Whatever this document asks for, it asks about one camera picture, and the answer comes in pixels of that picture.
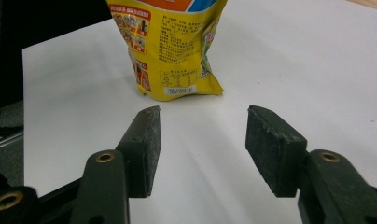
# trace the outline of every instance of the chip bag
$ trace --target chip bag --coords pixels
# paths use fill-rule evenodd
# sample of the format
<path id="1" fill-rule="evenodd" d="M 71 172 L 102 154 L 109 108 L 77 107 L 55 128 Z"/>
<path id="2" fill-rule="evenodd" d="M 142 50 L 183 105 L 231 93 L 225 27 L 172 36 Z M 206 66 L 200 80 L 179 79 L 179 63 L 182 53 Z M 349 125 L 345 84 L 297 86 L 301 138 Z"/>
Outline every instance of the chip bag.
<path id="1" fill-rule="evenodd" d="M 227 0 L 106 0 L 128 45 L 138 90 L 155 100 L 219 95 L 206 52 Z"/>

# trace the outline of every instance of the screw hole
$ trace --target screw hole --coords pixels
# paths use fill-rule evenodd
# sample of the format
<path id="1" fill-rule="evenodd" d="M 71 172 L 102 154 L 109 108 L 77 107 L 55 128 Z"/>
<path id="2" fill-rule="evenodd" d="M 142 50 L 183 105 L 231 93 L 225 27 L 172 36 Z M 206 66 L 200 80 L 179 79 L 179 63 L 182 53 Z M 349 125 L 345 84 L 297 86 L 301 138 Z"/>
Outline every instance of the screw hole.
<path id="1" fill-rule="evenodd" d="M 103 223 L 105 223 L 105 219 L 103 216 L 92 217 L 89 221 L 89 224 L 103 224 Z"/>
<path id="2" fill-rule="evenodd" d="M 376 217 L 365 216 L 365 217 L 364 217 L 364 220 L 365 220 L 368 224 L 377 224 L 377 218 L 376 218 Z"/>
<path id="3" fill-rule="evenodd" d="M 17 205 L 22 198 L 23 194 L 20 191 L 13 191 L 0 196 L 0 211 Z"/>
<path id="4" fill-rule="evenodd" d="M 114 159 L 114 155 L 112 153 L 103 153 L 96 158 L 98 162 L 109 162 L 109 161 L 112 161 L 113 159 Z"/>
<path id="5" fill-rule="evenodd" d="M 328 153 L 328 152 L 324 152 L 321 154 L 323 160 L 325 161 L 331 161 L 331 162 L 339 162 L 340 161 L 340 157 L 334 155 L 334 154 L 331 154 L 331 153 Z"/>

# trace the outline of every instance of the white tabletop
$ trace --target white tabletop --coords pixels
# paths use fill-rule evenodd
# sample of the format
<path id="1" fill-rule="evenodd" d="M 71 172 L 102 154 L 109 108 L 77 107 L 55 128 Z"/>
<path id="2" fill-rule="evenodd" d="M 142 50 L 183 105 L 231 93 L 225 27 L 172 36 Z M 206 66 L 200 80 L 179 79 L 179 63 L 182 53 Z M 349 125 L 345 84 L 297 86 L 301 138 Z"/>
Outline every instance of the white tabletop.
<path id="1" fill-rule="evenodd" d="M 343 0 L 234 0 L 208 57 L 221 96 L 157 102 L 138 93 L 125 42 L 104 21 L 23 51 L 24 180 L 44 195 L 115 148 L 136 113 L 161 107 L 151 197 L 132 223 L 300 223 L 244 146 L 247 108 L 267 107 L 308 150 L 343 154 L 377 187 L 377 10 Z"/>

